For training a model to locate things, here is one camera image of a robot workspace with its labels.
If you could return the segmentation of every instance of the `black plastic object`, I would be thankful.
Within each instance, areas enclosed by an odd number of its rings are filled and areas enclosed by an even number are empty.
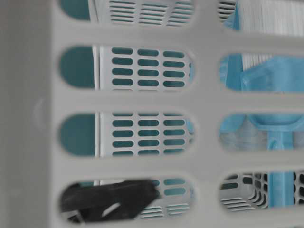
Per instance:
[[[81,187],[73,185],[62,195],[61,212],[79,211],[78,216],[69,218],[71,222],[102,222],[133,219],[159,197],[151,180],[128,180],[121,183]],[[118,207],[103,215],[112,205]]]

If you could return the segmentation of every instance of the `light blue plastic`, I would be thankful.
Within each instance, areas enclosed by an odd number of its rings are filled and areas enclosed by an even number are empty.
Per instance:
[[[303,92],[304,59],[274,57],[241,73],[242,91]],[[268,131],[269,150],[291,150],[293,132],[304,129],[304,117],[299,114],[251,114],[251,123]],[[272,172],[268,177],[268,206],[286,207],[294,204],[292,172]]]
[[[225,25],[239,30],[238,9]],[[221,81],[235,91],[304,92],[304,58],[273,57],[243,72],[241,55],[229,55],[220,66]],[[304,116],[299,114],[251,114],[251,123],[259,130],[268,131],[268,150],[293,148],[293,132],[304,130]],[[224,120],[222,133],[236,131],[245,115],[233,115]],[[286,207],[294,204],[292,172],[272,172],[268,176],[268,206]]]
[[[186,126],[187,126],[189,133],[194,134],[194,126],[193,126],[193,123],[189,119],[186,119]]]
[[[224,22],[230,29],[239,31],[238,9]],[[222,59],[220,63],[220,80],[231,90],[241,91],[240,73],[243,71],[242,55],[231,54]],[[243,124],[244,114],[234,114],[224,119],[220,132],[229,133],[237,131]]]

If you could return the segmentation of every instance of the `plastic laundry basket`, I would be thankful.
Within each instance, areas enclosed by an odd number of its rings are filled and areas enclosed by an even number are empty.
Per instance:
[[[72,227],[59,216],[66,187],[121,178],[152,179],[162,197],[136,221],[105,224],[113,228],[304,223],[301,209],[244,211],[242,216],[223,209],[267,208],[268,176],[250,171],[298,170],[300,152],[239,156],[225,151],[217,138],[221,120],[231,113],[304,112],[302,94],[240,95],[224,90],[217,79],[219,60],[227,53],[301,55],[300,38],[228,31],[218,17],[225,21],[235,0],[220,1],[223,9],[217,0],[90,0],[93,23],[68,17],[60,2],[0,3],[5,35],[0,40],[9,43],[0,77],[1,97],[7,99],[1,130],[8,136],[0,159],[6,184],[0,187],[3,227]],[[77,46],[92,46],[91,90],[69,85],[60,71],[62,56]],[[98,159],[67,153],[59,137],[69,117],[87,113],[95,119]],[[175,121],[181,125],[167,124]],[[183,133],[170,135],[172,130]],[[236,174],[222,183],[230,173]],[[302,172],[295,172],[294,184],[295,203],[302,204]],[[165,194],[176,188],[185,194]]]

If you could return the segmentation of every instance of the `blue plastic handle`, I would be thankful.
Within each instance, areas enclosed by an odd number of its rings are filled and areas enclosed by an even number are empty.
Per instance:
[[[269,150],[290,150],[293,148],[292,132],[268,132]],[[281,208],[294,204],[293,172],[271,172],[268,176],[268,207]]]

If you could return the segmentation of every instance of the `white plastic crate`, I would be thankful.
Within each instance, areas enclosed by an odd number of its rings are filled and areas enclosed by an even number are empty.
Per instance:
[[[300,170],[302,150],[277,152],[276,156],[239,155],[225,151],[217,139],[220,121],[233,112],[304,113],[303,94],[239,95],[224,90],[217,79],[220,58],[232,52],[303,55],[303,39],[228,31],[218,21],[218,1],[193,0],[192,4],[193,15],[186,25],[167,27],[165,23],[126,26],[77,21],[63,13],[57,0],[0,3],[0,24],[5,31],[0,40],[9,44],[4,47],[7,56],[1,55],[4,77],[0,83],[4,101],[1,116],[6,120],[1,128],[5,129],[1,131],[5,141],[0,159],[5,173],[0,177],[6,184],[0,190],[3,227],[73,227],[59,216],[58,199],[75,181],[168,175],[193,183],[197,197],[190,213],[157,221],[157,225],[278,228],[304,223],[302,208],[256,210],[242,216],[229,213],[223,210],[218,194],[229,173]],[[195,75],[179,93],[81,90],[68,86],[58,70],[61,54],[74,45],[178,50],[190,56]],[[183,113],[194,122],[196,140],[178,156],[105,159],[73,157],[59,143],[58,130],[70,115],[135,110]],[[143,225],[138,222],[123,225]],[[149,228],[156,223],[144,225]],[[106,225],[114,228],[122,224]]]
[[[95,135],[95,156],[174,156],[190,147],[193,126],[180,114],[170,113],[97,113],[99,130]],[[149,177],[157,182],[160,198],[137,218],[167,219],[182,215],[191,208],[195,193],[191,183],[182,178]],[[95,181],[95,185],[115,183],[115,180]]]
[[[304,174],[294,172],[294,204],[304,203]],[[234,174],[223,182],[221,203],[232,212],[266,209],[268,206],[267,173]]]
[[[98,23],[173,26],[190,22],[192,0],[90,0],[91,20]]]

